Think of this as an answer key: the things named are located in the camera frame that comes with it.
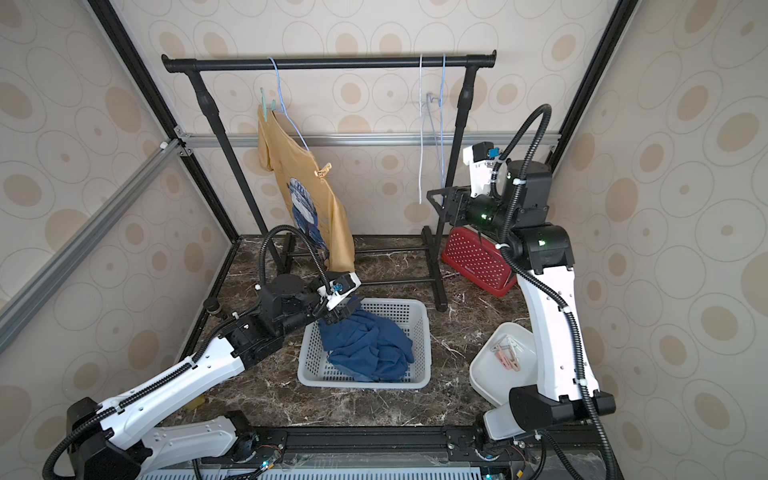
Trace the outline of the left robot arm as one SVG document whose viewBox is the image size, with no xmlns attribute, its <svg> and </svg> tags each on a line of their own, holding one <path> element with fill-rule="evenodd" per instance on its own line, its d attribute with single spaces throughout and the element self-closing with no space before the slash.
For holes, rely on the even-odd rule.
<svg viewBox="0 0 768 480">
<path fill-rule="evenodd" d="M 261 286 L 256 306 L 231 314 L 195 353 L 124 393 L 72 405 L 65 438 L 45 461 L 43 477 L 57 478 L 61 455 L 68 456 L 76 479 L 137 479 L 204 457 L 250 458 L 256 433 L 241 413 L 176 427 L 159 424 L 279 351 L 293 332 L 318 320 L 349 317 L 359 304 L 349 297 L 360 285 L 353 272 L 334 272 L 311 284 L 292 274 L 277 276 Z"/>
</svg>

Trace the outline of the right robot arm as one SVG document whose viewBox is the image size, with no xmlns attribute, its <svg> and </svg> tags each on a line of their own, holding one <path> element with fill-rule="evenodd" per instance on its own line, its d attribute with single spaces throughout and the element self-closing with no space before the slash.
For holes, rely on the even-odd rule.
<svg viewBox="0 0 768 480">
<path fill-rule="evenodd" d="M 487 435 L 506 440 L 616 410 L 589 364 L 575 309 L 575 258 L 566 230 L 547 220 L 550 169 L 539 162 L 509 165 L 498 196 L 473 196 L 468 187 L 431 190 L 428 201 L 455 227 L 486 234 L 516 274 L 532 325 L 537 377 L 514 386 L 500 406 L 484 416 Z"/>
</svg>

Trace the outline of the pink plastic clothespin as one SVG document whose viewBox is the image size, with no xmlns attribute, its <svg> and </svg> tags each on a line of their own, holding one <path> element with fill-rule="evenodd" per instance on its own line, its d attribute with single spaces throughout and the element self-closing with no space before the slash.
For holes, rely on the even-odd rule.
<svg viewBox="0 0 768 480">
<path fill-rule="evenodd" d="M 512 370 L 516 372 L 521 370 L 518 356 L 510 357 L 505 352 L 497 352 L 494 355 L 506 370 Z"/>
</svg>

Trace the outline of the light blue plastic hanger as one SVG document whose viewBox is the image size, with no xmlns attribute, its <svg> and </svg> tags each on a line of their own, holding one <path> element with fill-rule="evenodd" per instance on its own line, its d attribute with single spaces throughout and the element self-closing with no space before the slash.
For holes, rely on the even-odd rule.
<svg viewBox="0 0 768 480">
<path fill-rule="evenodd" d="M 436 156 L 438 160 L 440 161 L 439 164 L 439 178 L 440 178 L 440 185 L 442 187 L 445 186 L 446 182 L 446 161 L 445 161 L 445 117 L 444 117 L 444 110 L 445 110 L 445 94 L 446 94 L 446 70 L 447 70 L 447 56 L 444 55 L 442 57 L 442 63 L 441 63 L 441 77 L 440 77 L 440 86 L 439 86 L 439 96 L 435 97 L 431 93 L 427 93 L 425 98 L 427 101 L 427 113 L 430 116 L 430 126 L 432 128 L 433 133 L 433 140 L 434 140 L 434 146 L 436 148 Z M 439 121 L 439 129 L 436 129 L 434 126 L 434 123 L 432 121 L 433 117 L 431 114 L 430 107 L 432 104 L 436 104 L 438 107 L 438 121 Z"/>
</svg>

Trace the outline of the navy blue t-shirt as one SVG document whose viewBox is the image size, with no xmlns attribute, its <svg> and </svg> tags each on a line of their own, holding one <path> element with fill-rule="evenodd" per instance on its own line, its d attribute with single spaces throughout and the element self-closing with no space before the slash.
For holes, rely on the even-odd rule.
<svg viewBox="0 0 768 480">
<path fill-rule="evenodd" d="M 331 365 L 357 382 L 400 381 L 415 362 L 413 342 L 392 320 L 360 306 L 347 318 L 317 322 Z"/>
</svg>

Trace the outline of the white wire hanger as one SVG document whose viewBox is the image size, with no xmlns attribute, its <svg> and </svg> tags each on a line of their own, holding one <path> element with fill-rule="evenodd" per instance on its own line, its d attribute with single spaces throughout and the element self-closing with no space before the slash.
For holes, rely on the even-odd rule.
<svg viewBox="0 0 768 480">
<path fill-rule="evenodd" d="M 432 117 L 431 104 L 433 102 L 433 94 L 424 88 L 424 57 L 422 55 L 419 56 L 418 73 L 419 164 L 417 187 L 419 195 L 418 203 L 422 204 L 424 198 L 423 176 L 425 163 L 425 124 L 427 122 L 426 118 Z"/>
</svg>

